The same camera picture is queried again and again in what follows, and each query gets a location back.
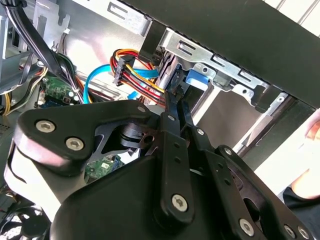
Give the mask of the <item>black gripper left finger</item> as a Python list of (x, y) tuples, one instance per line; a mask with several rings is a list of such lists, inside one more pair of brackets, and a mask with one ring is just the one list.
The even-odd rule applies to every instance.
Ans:
[(171, 94), (165, 100), (161, 114), (136, 100), (26, 111), (12, 141), (12, 171), (21, 182), (16, 191), (39, 204), (53, 223), (68, 197), (98, 181), (85, 184), (88, 163), (130, 148), (141, 150), (132, 162), (151, 156), (162, 132), (182, 138), (177, 100)]

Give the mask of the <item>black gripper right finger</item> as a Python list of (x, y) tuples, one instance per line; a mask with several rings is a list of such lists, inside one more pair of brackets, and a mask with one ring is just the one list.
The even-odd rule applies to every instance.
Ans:
[(228, 146), (212, 147), (194, 125), (183, 97), (177, 99), (180, 129), (189, 143), (191, 166), (202, 171), (215, 201), (217, 227), (226, 240), (312, 240), (307, 226)]

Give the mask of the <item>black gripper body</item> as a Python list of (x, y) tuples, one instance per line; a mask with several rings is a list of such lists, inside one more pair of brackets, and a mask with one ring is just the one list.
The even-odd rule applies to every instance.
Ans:
[(225, 240), (210, 184), (191, 166), (185, 136), (167, 131), (151, 156), (73, 193), (50, 228), (52, 240)]

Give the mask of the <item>person's hand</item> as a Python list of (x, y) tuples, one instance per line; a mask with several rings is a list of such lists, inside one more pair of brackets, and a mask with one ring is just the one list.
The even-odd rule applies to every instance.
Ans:
[(315, 122), (306, 134), (302, 152), (307, 170), (292, 182), (293, 192), (303, 199), (320, 197), (320, 121)]

